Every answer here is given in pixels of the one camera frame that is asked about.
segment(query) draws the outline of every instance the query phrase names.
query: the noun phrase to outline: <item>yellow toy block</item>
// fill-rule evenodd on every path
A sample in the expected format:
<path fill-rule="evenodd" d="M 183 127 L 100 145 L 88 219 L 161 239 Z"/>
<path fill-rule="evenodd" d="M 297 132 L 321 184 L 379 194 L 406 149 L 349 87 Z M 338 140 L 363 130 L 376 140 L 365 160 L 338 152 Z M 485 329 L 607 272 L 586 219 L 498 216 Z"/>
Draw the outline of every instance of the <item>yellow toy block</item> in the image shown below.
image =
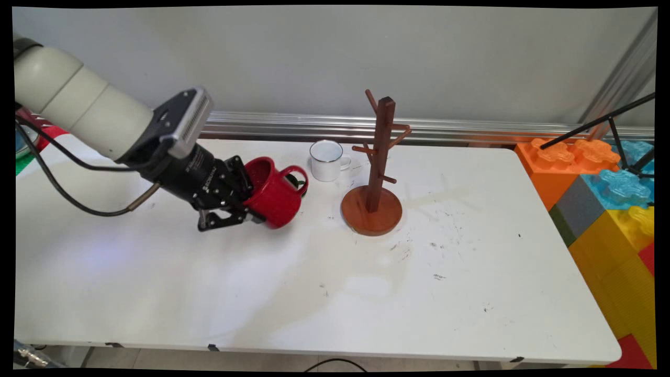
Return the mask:
<path fill-rule="evenodd" d="M 605 211 L 575 242 L 580 242 L 584 255 L 600 280 L 632 257 L 637 250 L 614 221 L 617 211 Z"/>
<path fill-rule="evenodd" d="M 656 305 L 651 272 L 639 258 L 631 258 L 602 284 L 620 318 L 635 336 L 640 348 L 656 368 Z"/>
<path fill-rule="evenodd" d="M 607 324 L 614 333 L 614 337 L 620 339 L 630 334 L 630 329 L 626 326 L 626 323 L 617 313 L 614 302 L 612 302 L 612 299 L 605 290 L 605 287 L 602 285 L 600 280 L 598 280 L 593 267 L 591 267 L 585 258 L 581 244 L 576 241 L 568 248 L 568 250 L 570 251 L 572 258 L 575 260 L 575 264 L 577 264 L 577 267 L 580 269 L 586 285 L 588 285 L 589 289 L 591 290 L 591 294 L 593 295 L 594 299 L 596 299 L 598 307 L 600 307 L 600 311 L 605 317 Z"/>
<path fill-rule="evenodd" d="M 633 206 L 628 211 L 612 209 L 608 212 L 637 252 L 654 242 L 654 207 L 643 209 Z"/>

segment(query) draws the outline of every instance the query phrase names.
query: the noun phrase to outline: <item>red toy block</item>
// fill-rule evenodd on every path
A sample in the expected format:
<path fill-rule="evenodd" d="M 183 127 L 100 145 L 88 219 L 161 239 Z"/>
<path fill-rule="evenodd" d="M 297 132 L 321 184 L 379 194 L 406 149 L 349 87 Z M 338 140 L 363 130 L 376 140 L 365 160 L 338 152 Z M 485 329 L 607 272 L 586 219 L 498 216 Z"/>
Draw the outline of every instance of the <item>red toy block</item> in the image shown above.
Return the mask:
<path fill-rule="evenodd" d="M 619 339 L 619 346 L 621 347 L 621 358 L 608 364 L 607 368 L 653 369 L 632 334 Z"/>
<path fill-rule="evenodd" d="M 640 259 L 642 262 L 647 266 L 649 269 L 649 272 L 651 272 L 651 276 L 654 276 L 654 243 L 652 242 L 649 246 L 645 247 L 642 249 L 641 252 L 637 254 L 640 256 Z"/>

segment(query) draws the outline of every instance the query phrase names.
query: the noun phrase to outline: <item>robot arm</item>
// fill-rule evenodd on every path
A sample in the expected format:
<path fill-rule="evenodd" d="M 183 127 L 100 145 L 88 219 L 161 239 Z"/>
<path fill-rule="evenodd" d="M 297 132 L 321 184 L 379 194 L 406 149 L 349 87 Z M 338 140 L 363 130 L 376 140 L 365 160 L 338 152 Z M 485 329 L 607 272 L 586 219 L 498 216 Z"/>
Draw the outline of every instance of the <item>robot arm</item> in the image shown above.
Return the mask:
<path fill-rule="evenodd" d="M 14 35 L 14 99 L 189 202 L 200 212 L 200 231 L 242 223 L 248 216 L 265 220 L 243 205 L 253 183 L 239 156 L 222 161 L 196 143 L 212 109 L 203 88 L 182 91 L 150 110 L 77 58 Z M 221 219 L 213 209 L 231 216 Z"/>

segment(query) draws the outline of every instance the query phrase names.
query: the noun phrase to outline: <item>metal rail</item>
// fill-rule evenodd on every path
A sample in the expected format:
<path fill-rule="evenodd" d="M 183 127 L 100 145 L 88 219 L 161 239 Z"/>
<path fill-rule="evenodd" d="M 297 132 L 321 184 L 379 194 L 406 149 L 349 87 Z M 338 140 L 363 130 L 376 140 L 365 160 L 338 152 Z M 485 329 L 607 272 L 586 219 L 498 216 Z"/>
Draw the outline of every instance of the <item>metal rail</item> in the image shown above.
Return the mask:
<path fill-rule="evenodd" d="M 534 138 L 553 139 L 579 124 L 509 123 L 497 121 L 458 121 L 439 119 L 403 119 L 397 123 L 409 124 L 412 133 L 402 144 L 448 145 L 453 143 L 515 144 Z M 653 127 L 617 127 L 622 140 L 654 140 Z M 401 131 L 394 131 L 397 136 Z M 316 141 L 324 138 L 338 142 L 361 144 L 372 141 L 375 134 L 373 117 L 341 117 L 331 115 L 300 115 L 241 113 L 213 111 L 201 138 L 240 140 Z M 568 142 L 586 139 L 588 133 L 575 135 Z M 604 138 L 614 140 L 609 135 Z"/>

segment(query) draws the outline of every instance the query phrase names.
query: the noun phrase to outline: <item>black cable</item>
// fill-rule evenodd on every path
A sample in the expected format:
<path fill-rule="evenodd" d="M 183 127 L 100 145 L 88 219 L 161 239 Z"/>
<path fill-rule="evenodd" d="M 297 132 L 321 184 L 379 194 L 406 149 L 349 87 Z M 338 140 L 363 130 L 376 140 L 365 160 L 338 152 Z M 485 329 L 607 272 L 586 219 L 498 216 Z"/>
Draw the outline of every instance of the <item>black cable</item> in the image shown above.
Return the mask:
<path fill-rule="evenodd" d="M 69 157 L 72 161 L 74 161 L 77 165 L 89 169 L 89 170 L 97 170 L 97 171 L 102 171 L 102 172 L 134 172 L 136 170 L 142 169 L 142 168 L 147 168 L 153 164 L 153 161 L 145 162 L 144 164 L 136 165 L 132 168 L 127 168 L 127 167 L 116 167 L 116 166 L 93 166 L 89 165 L 86 162 L 83 162 L 77 156 L 72 154 L 69 150 L 67 150 L 64 146 L 62 146 L 59 142 L 54 140 L 51 136 L 49 136 L 46 132 L 44 132 L 40 127 L 34 125 L 33 123 L 29 122 L 28 120 L 15 115 L 16 120 L 32 129 L 33 131 L 37 132 L 40 136 L 43 138 L 47 139 L 51 144 L 53 144 L 56 148 L 58 148 L 59 151 L 63 152 L 67 157 Z"/>
<path fill-rule="evenodd" d="M 125 213 L 130 212 L 131 210 L 128 208 L 121 209 L 120 211 L 114 211 L 114 212 L 101 212 L 101 211 L 96 211 L 94 209 L 88 208 L 87 206 L 83 205 L 82 203 L 79 203 L 77 200 L 75 200 L 73 197 L 70 196 L 61 186 L 58 184 L 56 179 L 54 178 L 54 175 L 51 174 L 51 170 L 46 166 L 46 163 L 44 160 L 42 160 L 42 157 L 40 156 L 40 152 L 38 149 L 33 145 L 33 143 L 30 141 L 30 138 L 28 137 L 28 134 L 23 130 L 21 125 L 19 124 L 18 121 L 16 121 L 16 130 L 21 134 L 21 137 L 25 141 L 25 144 L 28 145 L 28 148 L 30 149 L 30 152 L 33 153 L 35 156 L 35 159 L 38 161 L 38 164 L 40 164 L 40 167 L 44 171 L 44 174 L 46 174 L 46 177 L 49 178 L 49 182 L 51 182 L 52 185 L 54 185 L 54 188 L 60 193 L 65 199 L 67 199 L 68 202 L 72 203 L 75 207 L 81 209 L 82 211 L 86 213 L 90 213 L 91 215 L 96 215 L 96 216 L 103 216 L 103 217 L 112 217 L 112 216 L 119 216 L 123 215 Z"/>
<path fill-rule="evenodd" d="M 309 372 L 310 370 L 312 370 L 312 369 L 318 367 L 319 365 L 322 365 L 322 364 L 325 364 L 325 363 L 329 363 L 329 362 L 346 362 L 346 363 L 349 363 L 349 364 L 352 364 L 352 365 L 357 366 L 358 369 L 362 370 L 363 372 L 367 372 L 367 370 L 365 370 L 365 368 L 363 368 L 362 366 L 360 366 L 360 365 L 354 363 L 354 362 L 351 361 L 351 360 L 347 360 L 347 359 L 328 359 L 328 360 L 324 360 L 324 361 L 322 361 L 322 362 L 320 362 L 320 363 L 316 363 L 316 364 L 314 364 L 313 366 L 307 368 L 307 370 L 306 370 L 305 372 Z"/>

